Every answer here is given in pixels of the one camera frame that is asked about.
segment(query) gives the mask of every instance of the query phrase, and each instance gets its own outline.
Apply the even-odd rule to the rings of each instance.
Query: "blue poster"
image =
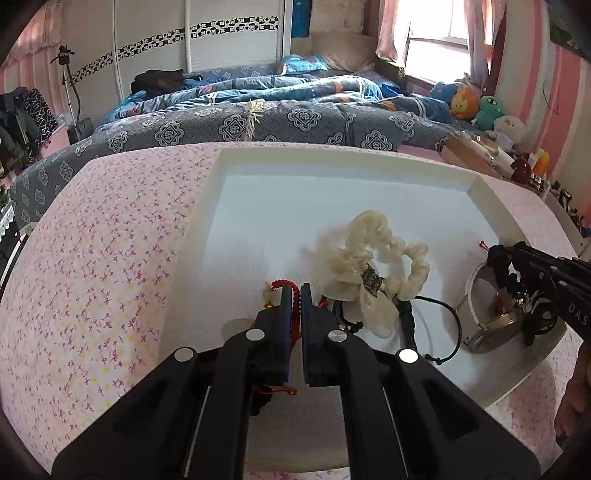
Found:
[[[312,0],[294,0],[291,38],[307,37],[310,32]]]

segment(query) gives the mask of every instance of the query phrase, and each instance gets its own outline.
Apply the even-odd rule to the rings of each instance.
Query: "black decorative border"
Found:
[[[118,48],[117,59],[127,59],[152,48],[164,47],[165,45],[172,45],[180,41],[184,41],[184,28],[176,28],[170,32],[152,35],[125,47]]]
[[[72,75],[72,80],[74,83],[78,83],[83,78],[88,77],[88,75],[92,75],[93,73],[98,72],[99,70],[104,69],[107,65],[111,65],[113,63],[113,52],[109,52],[106,55],[103,55],[101,58],[95,60],[92,63],[82,67],[78,70],[74,75]]]
[[[230,18],[228,20],[215,20],[193,25],[191,27],[191,39],[205,37],[207,35],[221,35],[224,33],[277,30],[278,26],[278,17],[239,17]],[[151,50],[152,48],[172,45],[173,43],[184,41],[184,39],[184,28],[175,28],[169,32],[152,35],[151,37],[143,38],[142,40],[126,45],[125,47],[118,48],[117,59],[127,59],[147,50]],[[74,83],[78,83],[82,79],[102,70],[112,63],[113,52],[109,52],[92,63],[82,67],[72,76],[72,79]]]
[[[191,27],[191,38],[222,33],[236,33],[244,31],[277,30],[278,17],[240,17],[228,20],[203,22]]]

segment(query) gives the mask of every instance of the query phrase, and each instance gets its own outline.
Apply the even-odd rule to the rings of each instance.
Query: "human hand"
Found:
[[[556,436],[570,436],[577,428],[579,416],[591,405],[591,347],[585,343],[579,348],[579,357],[572,378],[554,419]]]

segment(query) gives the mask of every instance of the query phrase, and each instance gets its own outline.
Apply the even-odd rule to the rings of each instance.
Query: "blue plush toy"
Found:
[[[448,105],[452,102],[453,96],[457,93],[457,83],[438,82],[429,92],[429,97],[442,100]]]

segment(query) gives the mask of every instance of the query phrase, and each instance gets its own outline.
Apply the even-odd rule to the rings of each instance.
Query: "pink floral tablecloth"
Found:
[[[236,146],[261,145],[183,145],[93,160],[39,221],[0,303],[0,398],[48,471],[64,447],[155,367],[192,208],[220,149]],[[533,246],[573,255],[541,202],[487,182]],[[490,408],[543,466],[557,454],[552,421],[579,343],[569,331],[522,385]],[[341,480],[349,471],[245,476]]]

